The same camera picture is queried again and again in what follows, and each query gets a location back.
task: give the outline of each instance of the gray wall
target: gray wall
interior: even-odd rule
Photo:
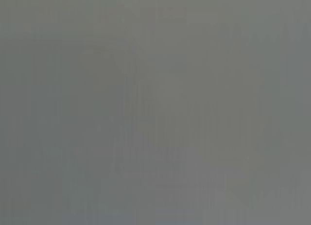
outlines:
[[[311,0],[0,0],[0,223],[309,224]]]

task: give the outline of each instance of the blurry background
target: blurry background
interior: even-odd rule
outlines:
[[[0,0],[1,224],[309,224],[310,0]]]

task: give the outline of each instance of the gray surface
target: gray surface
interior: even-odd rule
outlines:
[[[308,0],[0,0],[0,224],[309,224]]]

